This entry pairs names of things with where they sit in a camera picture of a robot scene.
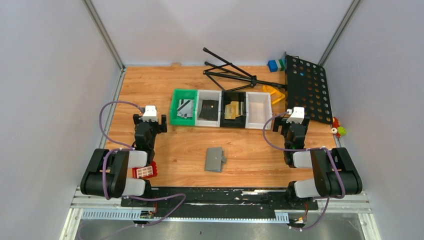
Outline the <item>grey card holder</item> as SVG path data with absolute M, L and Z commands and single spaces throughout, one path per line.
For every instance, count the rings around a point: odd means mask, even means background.
M 227 162 L 223 147 L 209 147 L 206 150 L 204 170 L 207 172 L 220 173 L 223 165 Z

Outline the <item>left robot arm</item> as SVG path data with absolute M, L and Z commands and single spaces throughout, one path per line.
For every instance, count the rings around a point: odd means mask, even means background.
M 140 206 L 153 201 L 151 185 L 147 180 L 127 176 L 132 168 L 143 168 L 152 163 L 155 156 L 156 137 L 167 132 L 167 116 L 158 120 L 157 108 L 147 105 L 142 115 L 133 116 L 135 144 L 129 148 L 94 150 L 80 183 L 84 195 L 106 199 L 134 196 Z

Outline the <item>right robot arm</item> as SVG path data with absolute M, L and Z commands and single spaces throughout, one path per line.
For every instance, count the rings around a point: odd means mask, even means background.
M 311 169 L 313 177 L 291 181 L 285 195 L 286 204 L 298 209 L 310 198 L 343 198 L 358 195 L 363 190 L 362 179 L 345 147 L 328 149 L 325 146 L 306 148 L 305 140 L 310 118 L 303 107 L 271 117 L 272 130 L 284 137 L 284 162 L 291 168 Z

